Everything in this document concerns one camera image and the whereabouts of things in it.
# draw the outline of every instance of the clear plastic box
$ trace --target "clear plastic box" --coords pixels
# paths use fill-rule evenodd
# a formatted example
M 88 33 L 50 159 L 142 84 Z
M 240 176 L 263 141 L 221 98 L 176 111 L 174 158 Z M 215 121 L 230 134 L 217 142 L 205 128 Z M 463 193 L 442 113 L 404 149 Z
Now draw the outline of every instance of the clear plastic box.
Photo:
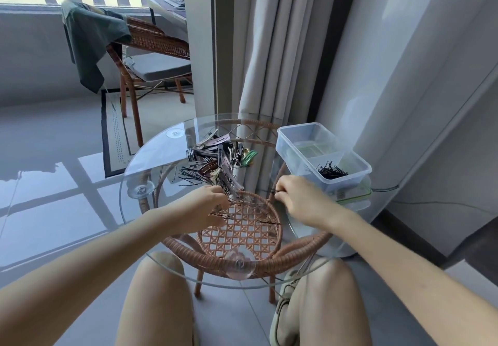
M 348 150 L 337 136 L 320 123 L 285 126 L 277 132 L 276 150 L 290 172 L 306 177 L 326 193 L 358 186 L 372 172 L 368 162 Z M 348 175 L 333 180 L 325 179 L 318 173 L 317 167 L 331 161 Z

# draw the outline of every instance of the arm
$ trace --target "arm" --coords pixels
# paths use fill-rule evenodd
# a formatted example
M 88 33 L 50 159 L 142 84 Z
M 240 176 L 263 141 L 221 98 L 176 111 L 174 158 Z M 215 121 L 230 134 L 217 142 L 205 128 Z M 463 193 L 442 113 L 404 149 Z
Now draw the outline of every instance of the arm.
M 117 277 L 167 236 L 224 221 L 209 216 L 229 206 L 219 186 L 202 187 L 42 266 L 0 290 L 3 345 L 54 344 Z
M 303 177 L 283 176 L 275 197 L 302 223 L 351 245 L 438 345 L 498 344 L 498 310 L 444 271 L 330 200 Z

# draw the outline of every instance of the round glass table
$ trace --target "round glass table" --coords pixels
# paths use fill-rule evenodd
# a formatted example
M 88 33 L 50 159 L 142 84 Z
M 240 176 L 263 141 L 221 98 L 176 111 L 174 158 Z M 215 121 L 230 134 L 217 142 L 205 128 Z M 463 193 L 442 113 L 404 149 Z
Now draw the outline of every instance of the round glass table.
M 294 274 L 287 281 L 295 280 L 328 260 L 313 263 L 317 251 L 332 235 L 298 223 L 273 199 L 278 178 L 288 174 L 275 151 L 280 126 L 280 119 L 253 114 L 194 118 L 154 136 L 125 170 L 120 209 L 124 223 L 128 223 L 201 184 L 185 175 L 189 169 L 198 168 L 189 162 L 187 150 L 198 148 L 210 135 L 227 135 L 231 142 L 257 152 L 251 166 L 233 170 L 233 177 L 243 188 L 237 188 L 236 197 L 231 196 L 232 206 L 223 213 L 227 219 L 224 227 L 168 237 L 147 253 L 154 259 L 151 252 L 165 250 L 183 260 L 183 276 L 196 283 L 196 296 L 202 284 L 228 289 L 270 287 L 269 300 L 274 302 L 272 287 L 284 283 L 288 272 Z M 370 193 L 369 182 L 362 182 L 354 189 L 334 193 L 334 199 L 358 210 L 370 204 Z

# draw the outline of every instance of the person's left hand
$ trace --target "person's left hand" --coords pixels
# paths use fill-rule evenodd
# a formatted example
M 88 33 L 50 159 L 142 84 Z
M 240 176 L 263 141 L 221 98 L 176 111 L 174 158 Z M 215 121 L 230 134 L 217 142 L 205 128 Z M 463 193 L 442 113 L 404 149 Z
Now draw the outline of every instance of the person's left hand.
M 177 235 L 190 234 L 211 226 L 224 226 L 224 219 L 210 215 L 217 206 L 223 209 L 230 207 L 223 188 L 203 186 L 157 210 L 168 218 L 168 227 L 171 227 L 169 233 Z

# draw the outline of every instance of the seat cushion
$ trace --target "seat cushion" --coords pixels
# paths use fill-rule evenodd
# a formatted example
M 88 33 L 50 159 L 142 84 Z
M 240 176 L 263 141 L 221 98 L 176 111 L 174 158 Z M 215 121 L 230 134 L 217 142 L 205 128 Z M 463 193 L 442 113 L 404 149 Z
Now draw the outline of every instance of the seat cushion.
M 171 79 L 192 72 L 190 60 L 156 52 L 128 56 L 125 65 L 144 81 Z

